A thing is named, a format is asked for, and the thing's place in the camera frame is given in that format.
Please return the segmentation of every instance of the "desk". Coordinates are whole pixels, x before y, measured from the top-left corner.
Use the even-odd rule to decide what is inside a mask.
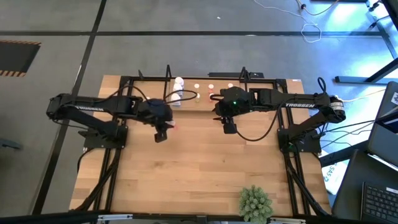
[[[118,89],[120,76],[105,75],[99,97],[107,97]],[[252,184],[260,186],[273,200],[274,215],[291,216],[287,176],[277,142],[277,124],[270,134],[258,142],[246,142],[237,134],[223,133],[222,124],[212,120],[208,84],[217,93],[229,83],[243,87],[238,80],[187,80],[185,89],[199,83],[201,101],[183,101],[174,108],[176,128],[168,130],[168,140],[155,143],[153,127],[127,121],[129,133],[122,150],[112,212],[156,214],[239,215],[239,191]],[[151,98],[162,98],[164,82],[134,81]],[[287,80],[291,93],[303,93],[300,80]],[[248,88],[272,88],[271,84],[249,83]],[[295,123],[308,118],[308,111],[293,109]],[[239,130],[248,138],[265,133],[275,112],[249,113],[235,119]],[[102,120],[108,114],[97,113]],[[80,166],[70,208],[76,208],[97,184],[104,150],[87,154]],[[312,154],[301,153],[303,173],[308,189],[327,212],[330,206],[323,182],[321,165]],[[104,208],[107,186],[100,208]],[[298,210],[303,213],[299,188],[296,186]]]

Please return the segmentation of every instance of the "gray concrete floor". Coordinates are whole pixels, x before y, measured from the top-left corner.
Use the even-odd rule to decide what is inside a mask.
[[[258,1],[299,13],[294,0]],[[0,30],[91,30],[100,2],[3,0]],[[311,11],[329,4],[304,2]],[[319,23],[323,31],[365,31],[372,23],[366,12],[362,3],[339,3],[321,16],[304,15]],[[397,31],[385,23],[393,39]],[[249,0],[113,0],[106,4],[99,30],[300,31],[302,24],[299,17],[263,9]],[[42,42],[26,77],[0,77],[0,136],[24,145],[20,151],[0,150],[0,217],[5,217],[25,215],[31,209],[58,128],[46,118],[45,109],[50,97],[72,89],[88,37],[0,36],[0,39]],[[80,95],[96,96],[104,74],[137,75],[140,69],[144,75],[164,75],[166,65],[170,64],[173,76],[183,77],[238,72],[246,66],[250,71],[263,72],[267,78],[301,79],[306,93],[320,92],[317,77],[323,77],[329,94],[348,100],[384,87],[336,84],[335,76],[369,76],[391,60],[381,37],[324,37],[314,44],[305,43],[302,37],[97,37]],[[348,119],[339,125],[374,118],[381,97],[378,94],[347,103]],[[365,140],[368,134],[341,141],[354,144]],[[328,134],[325,139],[338,136]],[[44,206],[45,213],[68,210],[82,143],[76,129],[70,128]],[[344,147],[335,144],[325,150],[333,152]]]

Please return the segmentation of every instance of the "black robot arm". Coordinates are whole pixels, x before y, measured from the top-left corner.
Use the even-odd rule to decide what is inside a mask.
[[[133,119],[154,126],[157,131],[156,142],[166,140],[166,130],[173,127],[168,123],[173,118],[169,105],[163,100],[143,101],[136,96],[110,96],[102,99],[59,94],[50,100],[46,114],[53,121],[70,119],[89,127],[87,131],[79,132],[86,138],[85,147],[124,147],[126,126],[120,126],[117,120],[102,121],[84,111],[105,112],[117,118]]]
[[[213,95],[211,99],[218,101],[214,111],[220,116],[216,119],[224,124],[226,134],[238,132],[233,122],[233,117],[237,115],[253,111],[279,112],[281,108],[318,109],[317,114],[301,124],[278,130],[280,148],[284,152],[321,152],[319,135],[315,129],[325,123],[340,123],[346,118],[343,102],[335,96],[329,96],[325,91],[320,94],[290,94],[267,88],[250,88],[245,91],[234,86],[221,90],[219,95]]]

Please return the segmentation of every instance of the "power cord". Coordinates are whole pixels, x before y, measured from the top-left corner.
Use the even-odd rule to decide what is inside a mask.
[[[110,94],[110,95],[109,95],[108,97],[106,97],[105,99],[97,100],[97,101],[94,101],[93,103],[102,103],[102,102],[105,102],[105,101],[109,100],[112,96],[116,95],[119,91],[124,90],[125,88],[129,88],[129,87],[132,87],[132,88],[136,89],[136,90],[144,97],[145,100],[148,100],[148,98],[146,97],[146,95],[144,94],[144,92],[143,92],[142,90],[140,90],[139,88],[135,87],[134,85],[125,85],[125,86],[119,88],[118,90],[116,90],[114,93]]]
[[[324,145],[323,147],[321,147],[321,149],[323,149],[324,147],[329,146],[330,144],[336,143],[337,140],[339,140],[339,139],[341,139],[341,138],[343,138],[343,137],[345,137],[345,136],[347,136],[347,135],[349,135],[349,134],[351,134],[351,133],[354,133],[354,132],[359,131],[359,130],[365,128],[365,127],[368,127],[368,126],[371,125],[371,124],[373,124],[373,123],[369,123],[369,124],[367,124],[367,125],[365,125],[365,126],[363,126],[363,127],[360,127],[360,128],[358,128],[358,129],[355,129],[355,130],[352,131],[352,132],[349,132],[349,133],[347,133],[347,134],[344,134],[344,135],[342,135],[342,136],[336,138],[335,140],[331,141],[329,144]]]
[[[343,101],[343,102],[352,102],[352,101],[356,101],[356,100],[360,100],[360,99],[369,97],[369,96],[371,96],[371,95],[373,95],[373,94],[376,94],[376,93],[379,93],[379,92],[385,91],[385,90],[386,90],[386,89],[379,90],[379,91],[375,91],[375,92],[373,92],[373,93],[369,93],[369,94],[366,94],[366,95],[364,95],[364,96],[360,96],[360,97],[354,98],[354,99],[352,99],[352,100],[341,100],[341,101]]]
[[[304,9],[308,14],[310,14],[311,16],[317,16],[320,15],[324,12],[326,12],[327,10],[329,10],[330,8],[332,8],[336,3],[338,3],[340,0],[336,0],[335,2],[333,2],[327,9],[323,10],[322,12],[318,12],[318,13],[311,13],[307,10],[307,5],[303,4],[300,0],[296,0],[297,3],[299,4],[301,9]]]
[[[189,97],[189,98],[184,98],[184,99],[179,99],[179,100],[172,100],[172,101],[166,101],[166,99],[173,95],[174,93],[178,93],[178,92],[186,92],[186,93],[193,93],[195,94],[193,97]],[[186,101],[186,100],[192,100],[195,99],[198,96],[198,93],[192,90],[176,90],[173,91],[171,93],[169,93],[167,96],[164,97],[164,101],[166,101],[166,104],[170,104],[170,103],[175,103],[175,102],[180,102],[180,101]]]
[[[289,157],[290,157],[290,158],[296,158],[297,155],[299,154],[299,148],[297,147],[296,144],[291,144],[291,146],[294,146],[294,147],[296,148],[296,155],[294,155],[294,156],[289,156]]]
[[[77,173],[79,173],[79,169],[80,169],[80,162],[81,159],[89,152],[91,152],[94,148],[88,148],[87,151],[85,151],[82,155],[80,155],[79,160],[77,160]]]
[[[331,131],[331,132],[333,132],[333,133],[350,133],[350,134],[354,134],[354,135],[359,135],[359,134],[361,134],[363,132],[366,132],[366,131],[372,131],[372,130],[371,129],[370,130],[363,130],[363,131],[360,131],[358,133],[350,133],[348,131]]]
[[[346,126],[342,126],[342,127],[339,127],[339,128],[333,128],[332,130],[327,130],[326,129],[326,131],[325,131],[325,133],[328,133],[328,132],[333,132],[333,131],[335,131],[335,130],[339,130],[339,129],[341,129],[341,128],[347,128],[347,127],[351,127],[351,126],[356,126],[356,125],[359,125],[359,124],[364,124],[364,123],[369,123],[369,122],[374,122],[374,120],[370,120],[370,121],[363,121],[363,122],[359,122],[359,123],[355,123],[355,124],[349,124],[349,125],[346,125]]]
[[[319,140],[319,141],[325,141],[325,142],[331,142],[331,143],[336,143],[336,144],[349,144],[349,146],[352,146],[350,143],[348,142],[335,142],[332,140]]]
[[[287,10],[279,9],[279,8],[277,8],[277,7],[264,6],[263,4],[257,2],[257,0],[253,0],[253,1],[254,1],[256,4],[260,5],[261,7],[263,7],[264,9],[276,9],[276,10],[278,10],[278,11],[286,12],[286,13],[289,13],[290,15],[297,16],[297,17],[302,18],[302,19],[306,22],[306,24],[303,25],[303,27],[302,27],[302,29],[301,29],[301,31],[300,31],[300,32],[301,32],[301,35],[302,35],[303,38],[304,38],[304,41],[306,41],[307,43],[315,43],[315,42],[321,40],[321,37],[322,37],[322,30],[321,30],[321,28],[318,27],[318,24],[314,23],[313,21],[309,20],[309,21],[310,21],[310,22],[309,22],[309,21],[307,21],[306,18],[304,18],[303,16],[298,15],[298,14],[296,14],[296,13],[294,13],[294,12],[290,12],[290,11],[287,11]],[[312,41],[307,40],[307,38],[306,38],[305,35],[303,34],[304,28],[305,28],[306,26],[314,26],[315,28],[317,28],[317,29],[319,30],[319,38],[318,38],[317,40],[312,40]]]
[[[257,138],[257,139],[248,139],[248,138],[244,137],[244,136],[238,131],[237,128],[235,128],[236,133],[237,133],[241,138],[243,138],[243,139],[246,140],[246,141],[253,141],[253,142],[254,142],[254,141],[260,141],[261,139],[265,138],[265,137],[269,134],[269,132],[271,131],[271,129],[272,129],[274,123],[275,123],[276,117],[278,117],[278,114],[279,114],[279,112],[280,112],[280,109],[282,108],[282,105],[285,104],[286,102],[288,102],[289,100],[294,100],[294,98],[285,100],[285,101],[283,101],[283,102],[278,106],[278,108],[277,108],[277,110],[276,110],[276,113],[275,113],[275,116],[274,116],[274,119],[272,119],[271,125],[269,126],[267,132],[266,132],[264,135],[262,135],[261,137],[259,137],[259,138]]]
[[[323,78],[318,77],[318,84],[319,84],[319,86],[320,86],[320,88],[321,88],[321,90],[322,90],[322,95],[327,94],[327,93],[326,93],[326,83],[325,83],[325,81],[324,81]],[[267,132],[266,132],[264,135],[262,135],[261,137],[259,137],[259,138],[257,138],[257,139],[248,139],[248,138],[244,137],[244,136],[238,131],[237,128],[235,128],[236,133],[237,133],[241,138],[243,138],[243,139],[246,140],[246,141],[253,141],[253,142],[254,142],[254,141],[260,141],[261,139],[265,138],[265,137],[269,134],[269,132],[271,131],[271,129],[272,129],[274,123],[275,123],[276,117],[278,117],[278,114],[279,114],[280,110],[282,109],[282,106],[283,106],[285,103],[287,103],[289,100],[294,100],[294,99],[295,99],[295,98],[287,99],[287,100],[283,101],[283,102],[278,106],[278,108],[277,108],[277,110],[276,110],[276,113],[275,113],[275,116],[274,116],[274,118],[272,119],[271,125],[269,126]]]

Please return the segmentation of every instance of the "yellow black warning stripe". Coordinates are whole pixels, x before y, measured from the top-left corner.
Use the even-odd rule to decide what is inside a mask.
[[[13,44],[35,44],[35,45],[40,45],[40,42],[34,42],[34,41],[20,41],[20,40],[0,40],[0,42],[4,43],[13,43]]]
[[[26,73],[24,72],[15,72],[15,71],[3,71],[0,70],[0,76],[4,77],[24,77]]]

